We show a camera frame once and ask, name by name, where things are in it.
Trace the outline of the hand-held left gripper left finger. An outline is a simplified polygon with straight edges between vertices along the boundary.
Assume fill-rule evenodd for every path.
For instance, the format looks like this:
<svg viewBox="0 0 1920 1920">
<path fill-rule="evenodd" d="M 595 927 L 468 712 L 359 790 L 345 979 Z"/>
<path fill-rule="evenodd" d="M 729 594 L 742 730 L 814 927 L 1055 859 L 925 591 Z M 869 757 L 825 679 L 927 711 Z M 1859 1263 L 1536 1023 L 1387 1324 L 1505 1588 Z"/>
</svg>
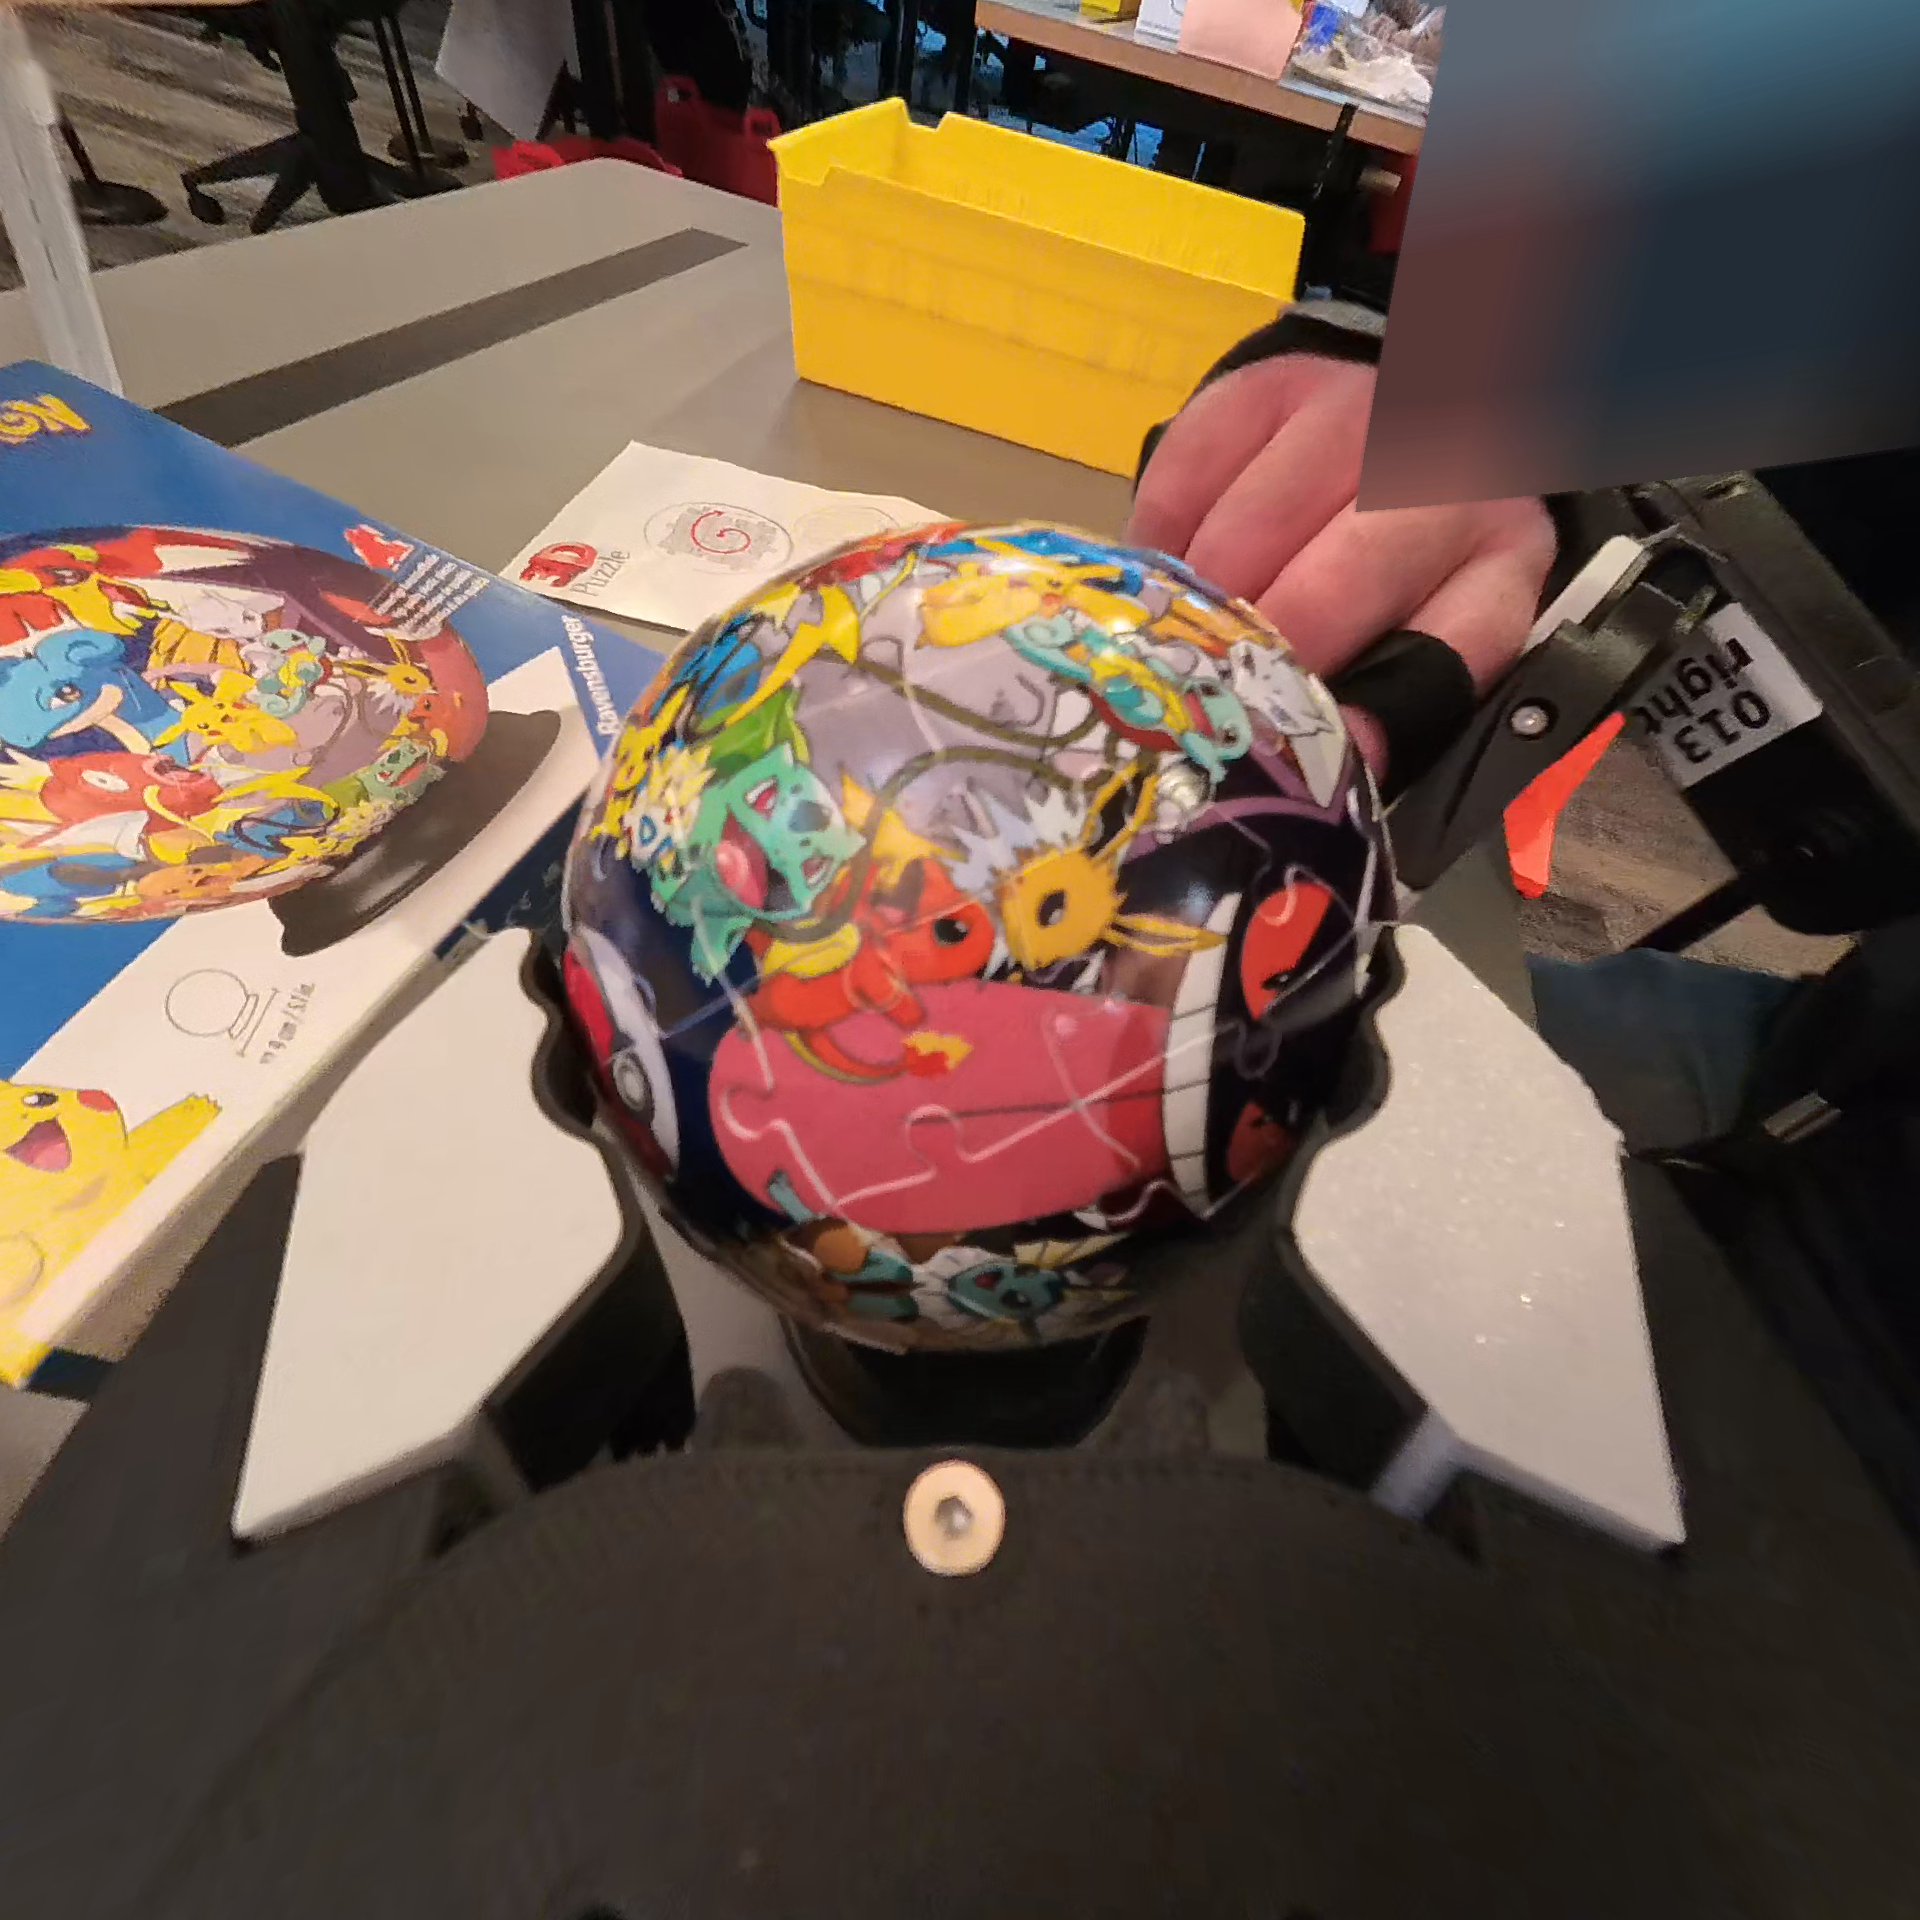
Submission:
<svg viewBox="0 0 1920 1920">
<path fill-rule="evenodd" d="M 553 957 L 497 933 L 304 1136 L 231 1531 L 428 1477 L 489 1510 L 688 1424 L 688 1333 Z"/>
</svg>

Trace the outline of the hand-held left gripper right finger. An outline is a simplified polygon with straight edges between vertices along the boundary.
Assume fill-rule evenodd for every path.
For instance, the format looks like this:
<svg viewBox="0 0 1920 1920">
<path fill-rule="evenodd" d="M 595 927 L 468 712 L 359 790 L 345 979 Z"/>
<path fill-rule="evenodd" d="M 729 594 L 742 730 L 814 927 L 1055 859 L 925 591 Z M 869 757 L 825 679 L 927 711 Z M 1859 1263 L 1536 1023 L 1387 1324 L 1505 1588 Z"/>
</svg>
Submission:
<svg viewBox="0 0 1920 1920">
<path fill-rule="evenodd" d="M 1286 1165 L 1243 1300 L 1270 1413 L 1403 1520 L 1476 1478 L 1678 1548 L 1615 1126 L 1429 930 L 1376 959 L 1344 1106 Z"/>
</svg>

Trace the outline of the colourful cartoon puzzle ball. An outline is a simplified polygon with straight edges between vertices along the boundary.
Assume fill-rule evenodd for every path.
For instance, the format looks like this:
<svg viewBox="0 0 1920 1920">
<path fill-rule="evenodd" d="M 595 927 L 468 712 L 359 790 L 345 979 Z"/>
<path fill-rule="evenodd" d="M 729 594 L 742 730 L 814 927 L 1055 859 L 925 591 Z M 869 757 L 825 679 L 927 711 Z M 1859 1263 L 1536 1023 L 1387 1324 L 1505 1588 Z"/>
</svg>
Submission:
<svg viewBox="0 0 1920 1920">
<path fill-rule="evenodd" d="M 852 542 L 688 636 L 582 805 L 569 1011 L 661 1214 L 781 1316 L 1019 1352 L 1280 1173 L 1398 910 L 1324 684 L 1060 526 Z"/>
</svg>

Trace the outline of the yellow plastic bin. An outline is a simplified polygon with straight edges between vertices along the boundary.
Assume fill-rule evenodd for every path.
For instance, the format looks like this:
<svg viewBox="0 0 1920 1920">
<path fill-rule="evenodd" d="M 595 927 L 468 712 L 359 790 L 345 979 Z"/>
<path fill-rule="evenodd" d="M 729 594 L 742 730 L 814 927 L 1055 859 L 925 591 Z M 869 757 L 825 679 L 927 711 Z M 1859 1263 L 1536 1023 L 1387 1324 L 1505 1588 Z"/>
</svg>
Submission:
<svg viewBox="0 0 1920 1920">
<path fill-rule="evenodd" d="M 804 382 L 1121 477 L 1303 267 L 1294 207 L 901 100 L 771 156 Z"/>
</svg>

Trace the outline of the person's right forearm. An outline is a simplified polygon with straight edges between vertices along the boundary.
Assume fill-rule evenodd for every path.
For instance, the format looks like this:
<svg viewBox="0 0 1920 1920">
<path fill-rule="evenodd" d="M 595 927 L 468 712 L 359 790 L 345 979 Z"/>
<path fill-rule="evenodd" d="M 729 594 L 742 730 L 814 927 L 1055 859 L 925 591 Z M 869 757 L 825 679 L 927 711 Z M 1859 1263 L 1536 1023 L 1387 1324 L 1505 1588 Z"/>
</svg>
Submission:
<svg viewBox="0 0 1920 1920">
<path fill-rule="evenodd" d="M 1223 351 L 1193 391 L 1200 394 L 1220 378 L 1284 356 L 1377 367 L 1382 342 L 1385 310 L 1347 300 L 1294 301 Z"/>
</svg>

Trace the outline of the black round ball stand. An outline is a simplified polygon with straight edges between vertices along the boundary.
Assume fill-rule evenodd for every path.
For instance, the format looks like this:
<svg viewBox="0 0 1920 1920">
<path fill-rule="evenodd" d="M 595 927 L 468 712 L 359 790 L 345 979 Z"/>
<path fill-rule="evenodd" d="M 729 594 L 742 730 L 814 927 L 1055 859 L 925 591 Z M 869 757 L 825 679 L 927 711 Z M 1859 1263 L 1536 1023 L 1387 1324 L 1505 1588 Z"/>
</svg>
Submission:
<svg viewBox="0 0 1920 1920">
<path fill-rule="evenodd" d="M 904 1351 L 781 1322 L 828 1420 L 869 1450 L 1072 1450 L 1112 1413 L 1150 1322 L 1019 1351 Z"/>
</svg>

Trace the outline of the blue puzzle box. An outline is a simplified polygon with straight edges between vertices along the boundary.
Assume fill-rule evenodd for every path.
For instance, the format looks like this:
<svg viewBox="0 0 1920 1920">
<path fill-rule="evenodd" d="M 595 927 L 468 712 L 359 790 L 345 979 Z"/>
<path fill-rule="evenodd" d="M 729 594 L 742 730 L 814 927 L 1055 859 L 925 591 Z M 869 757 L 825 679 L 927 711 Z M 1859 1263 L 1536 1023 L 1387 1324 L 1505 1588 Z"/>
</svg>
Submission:
<svg viewBox="0 0 1920 1920">
<path fill-rule="evenodd" d="M 430 967 L 553 922 L 607 636 L 37 360 L 3 437 L 3 1371 L 77 1398 Z"/>
</svg>

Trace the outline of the person's right hand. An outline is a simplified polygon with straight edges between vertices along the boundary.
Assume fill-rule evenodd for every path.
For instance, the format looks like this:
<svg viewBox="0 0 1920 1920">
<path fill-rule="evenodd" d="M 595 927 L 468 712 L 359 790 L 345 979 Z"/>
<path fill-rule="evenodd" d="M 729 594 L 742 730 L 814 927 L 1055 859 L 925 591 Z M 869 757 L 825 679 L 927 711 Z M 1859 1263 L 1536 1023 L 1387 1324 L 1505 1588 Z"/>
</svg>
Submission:
<svg viewBox="0 0 1920 1920">
<path fill-rule="evenodd" d="M 1532 495 L 1364 510 L 1374 394 L 1372 367 L 1301 351 L 1207 383 L 1148 455 L 1124 538 L 1255 605 L 1324 682 L 1422 632 L 1487 688 L 1543 602 L 1549 515 Z"/>
</svg>

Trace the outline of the white instruction sheet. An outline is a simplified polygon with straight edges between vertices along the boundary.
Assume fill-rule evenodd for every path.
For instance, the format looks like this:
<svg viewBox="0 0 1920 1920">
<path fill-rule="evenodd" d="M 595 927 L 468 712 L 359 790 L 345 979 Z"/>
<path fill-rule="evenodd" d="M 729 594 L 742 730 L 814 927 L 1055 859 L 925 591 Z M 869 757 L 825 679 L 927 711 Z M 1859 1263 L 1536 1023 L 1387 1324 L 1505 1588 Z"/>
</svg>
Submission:
<svg viewBox="0 0 1920 1920">
<path fill-rule="evenodd" d="M 689 632 L 791 566 L 931 522 L 901 495 L 631 443 L 500 575 L 598 618 Z"/>
</svg>

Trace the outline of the clear plastic bags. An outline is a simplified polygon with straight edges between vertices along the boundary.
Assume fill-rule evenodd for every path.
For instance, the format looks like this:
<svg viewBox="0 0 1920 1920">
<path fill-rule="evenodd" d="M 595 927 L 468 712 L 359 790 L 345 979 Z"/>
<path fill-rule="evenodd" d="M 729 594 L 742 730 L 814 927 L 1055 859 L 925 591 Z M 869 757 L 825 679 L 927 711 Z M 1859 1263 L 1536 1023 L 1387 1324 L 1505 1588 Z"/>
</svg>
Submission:
<svg viewBox="0 0 1920 1920">
<path fill-rule="evenodd" d="M 1441 29 L 1441 4 L 1310 3 L 1286 75 L 1423 117 Z"/>
</svg>

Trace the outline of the pink box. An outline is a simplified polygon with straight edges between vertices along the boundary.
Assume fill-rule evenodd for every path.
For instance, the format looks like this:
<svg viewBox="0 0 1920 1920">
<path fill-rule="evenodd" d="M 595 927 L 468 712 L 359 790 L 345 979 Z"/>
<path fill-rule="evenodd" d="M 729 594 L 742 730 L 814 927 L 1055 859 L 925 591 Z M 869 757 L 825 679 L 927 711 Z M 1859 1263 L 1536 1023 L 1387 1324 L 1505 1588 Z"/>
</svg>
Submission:
<svg viewBox="0 0 1920 1920">
<path fill-rule="evenodd" d="M 1183 3 L 1179 50 L 1231 71 L 1283 79 L 1303 29 L 1301 3 Z"/>
</svg>

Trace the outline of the wooden background table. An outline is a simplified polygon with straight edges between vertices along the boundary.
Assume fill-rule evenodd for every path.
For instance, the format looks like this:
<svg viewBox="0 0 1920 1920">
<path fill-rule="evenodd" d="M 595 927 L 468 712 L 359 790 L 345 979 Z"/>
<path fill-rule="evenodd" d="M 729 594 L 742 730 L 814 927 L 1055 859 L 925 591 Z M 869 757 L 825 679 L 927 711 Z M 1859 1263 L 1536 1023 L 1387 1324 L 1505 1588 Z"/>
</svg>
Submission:
<svg viewBox="0 0 1920 1920">
<path fill-rule="evenodd" d="M 1377 103 L 1344 86 L 1321 86 L 1289 75 L 1268 79 L 1208 62 L 1156 38 L 1139 38 L 1126 22 L 1087 21 L 1076 4 L 975 3 L 973 19 L 982 31 L 1007 42 L 1177 88 L 1213 106 L 1231 106 L 1324 132 L 1344 124 L 1360 143 L 1382 152 L 1416 152 L 1423 141 L 1425 122 L 1412 109 Z"/>
</svg>

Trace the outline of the white table leg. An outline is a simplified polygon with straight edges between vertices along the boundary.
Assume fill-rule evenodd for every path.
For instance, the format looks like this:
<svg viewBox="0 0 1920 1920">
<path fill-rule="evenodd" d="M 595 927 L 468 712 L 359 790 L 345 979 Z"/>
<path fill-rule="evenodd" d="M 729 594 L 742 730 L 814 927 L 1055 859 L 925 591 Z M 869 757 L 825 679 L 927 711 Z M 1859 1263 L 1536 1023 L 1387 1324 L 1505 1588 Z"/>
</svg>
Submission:
<svg viewBox="0 0 1920 1920">
<path fill-rule="evenodd" d="M 123 394 L 56 156 L 55 94 L 14 4 L 3 4 L 3 215 L 44 359 Z"/>
</svg>

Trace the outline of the black office chair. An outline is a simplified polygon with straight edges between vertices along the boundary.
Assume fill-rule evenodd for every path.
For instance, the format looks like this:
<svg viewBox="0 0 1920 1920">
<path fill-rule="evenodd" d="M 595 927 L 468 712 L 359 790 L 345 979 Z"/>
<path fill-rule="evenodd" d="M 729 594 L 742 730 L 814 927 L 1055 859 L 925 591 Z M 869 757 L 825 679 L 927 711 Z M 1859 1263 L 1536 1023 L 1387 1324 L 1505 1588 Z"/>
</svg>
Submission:
<svg viewBox="0 0 1920 1920">
<path fill-rule="evenodd" d="M 206 42 L 241 45 L 279 74 L 294 111 L 293 132 L 181 173 L 183 202 L 196 221 L 222 224 L 225 211 L 212 189 L 247 181 L 267 184 L 252 215 L 252 232 L 271 230 L 307 194 L 316 194 L 327 212 L 345 215 L 422 198 L 460 182 L 468 146 L 477 139 L 477 122 L 467 122 L 456 139 L 428 127 L 400 24 L 403 3 L 204 4 L 167 7 L 165 13 L 191 22 Z M 337 45 L 357 31 L 369 36 L 398 114 L 388 158 L 364 146 L 352 118 L 357 91 Z"/>
</svg>

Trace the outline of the white hanging sheet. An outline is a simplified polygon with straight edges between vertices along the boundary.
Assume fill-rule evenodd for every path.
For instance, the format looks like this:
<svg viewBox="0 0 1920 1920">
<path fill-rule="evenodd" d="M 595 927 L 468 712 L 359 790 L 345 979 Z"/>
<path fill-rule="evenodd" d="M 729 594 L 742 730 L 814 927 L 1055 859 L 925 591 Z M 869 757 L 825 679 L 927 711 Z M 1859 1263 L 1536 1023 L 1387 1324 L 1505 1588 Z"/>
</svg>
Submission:
<svg viewBox="0 0 1920 1920">
<path fill-rule="evenodd" d="M 436 74 L 515 139 L 533 139 L 573 56 L 572 3 L 449 3 Z"/>
</svg>

